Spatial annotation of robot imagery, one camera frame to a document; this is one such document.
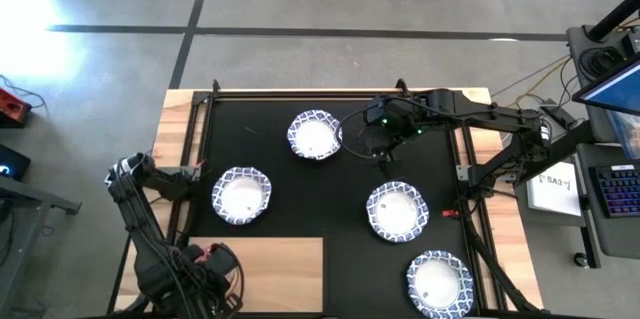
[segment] red device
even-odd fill
[[[31,104],[16,98],[4,89],[0,89],[1,128],[24,128],[29,111],[31,111]]]

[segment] desk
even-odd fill
[[[463,88],[463,93],[471,100],[477,102],[490,102],[487,88]],[[380,89],[349,89],[349,91],[376,93]],[[186,135],[187,122],[191,108],[191,100],[194,90],[169,90],[165,97],[162,115],[158,124],[153,157],[158,167],[176,167],[180,164],[183,143]],[[260,90],[223,90],[223,92],[261,92]],[[195,165],[196,155],[200,147],[200,133],[204,122],[204,110],[198,112],[196,127],[191,150],[190,165]],[[464,150],[463,135],[456,133],[458,150],[461,162],[467,160]],[[472,129],[476,157],[479,163],[491,159],[502,149],[500,135],[481,129]],[[512,191],[508,186],[500,186],[501,190]],[[171,204],[158,201],[152,205],[158,223],[163,229],[167,228]],[[520,220],[518,206],[513,198],[496,195],[487,200],[487,209],[490,218],[491,230],[495,248],[500,264],[513,280],[514,284],[522,291],[527,299],[538,307],[542,307],[542,299],[538,289],[538,283],[531,263],[529,248]],[[181,210],[181,218],[178,228],[182,228],[186,219],[186,212]],[[323,303],[322,288],[322,262],[318,259],[322,251],[321,239],[317,238],[197,238],[197,243],[224,241],[236,252],[245,267],[247,289],[245,293],[244,312],[321,312]],[[278,245],[284,253],[298,253],[295,256],[283,255],[278,258],[265,257],[260,247],[265,245]],[[117,293],[114,308],[123,309],[129,305],[138,294],[138,287],[133,271],[135,248],[129,245],[124,258],[123,270],[116,280]],[[295,267],[295,272],[289,275],[281,275],[284,267]],[[490,308],[496,308],[496,298],[493,295],[490,273],[486,266],[482,265],[482,275]],[[272,295],[257,296],[252,291],[261,288],[270,288]]]

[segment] backlit keyboard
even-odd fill
[[[633,165],[589,170],[595,189],[600,191],[600,201],[607,217],[640,216],[640,170]]]

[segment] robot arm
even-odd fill
[[[142,191],[148,183],[161,193],[180,195],[186,192],[184,178],[155,169],[151,157],[138,153],[114,165],[105,183],[136,247],[140,292],[157,310],[181,319],[213,319],[240,309],[240,298],[227,296],[230,283],[225,276],[240,265],[231,250],[213,245],[206,261],[196,263],[203,250],[192,245],[181,251],[168,243]]]

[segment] computer monitor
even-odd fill
[[[640,115],[640,53],[580,89],[573,101]]]

